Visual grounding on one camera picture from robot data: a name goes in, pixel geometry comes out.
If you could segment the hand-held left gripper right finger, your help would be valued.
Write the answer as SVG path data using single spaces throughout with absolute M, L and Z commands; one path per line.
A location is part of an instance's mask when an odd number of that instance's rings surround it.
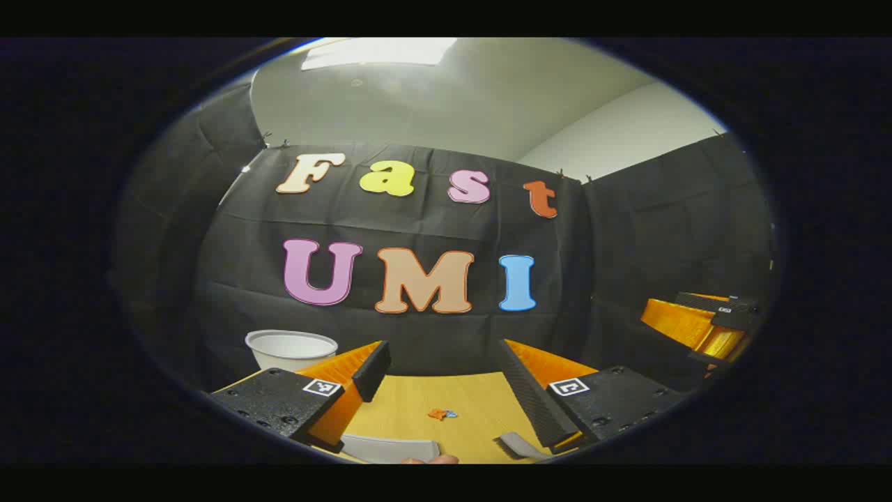
M 513 340 L 500 341 L 499 366 L 552 453 L 609 441 L 682 400 L 682 392 L 627 367 L 596 370 Z

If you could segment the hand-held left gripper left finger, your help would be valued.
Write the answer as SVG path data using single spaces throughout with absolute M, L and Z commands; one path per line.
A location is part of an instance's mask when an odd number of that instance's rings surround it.
M 264 369 L 210 398 L 246 423 L 338 453 L 341 436 L 387 374 L 390 352 L 387 341 L 376 341 L 300 371 Z

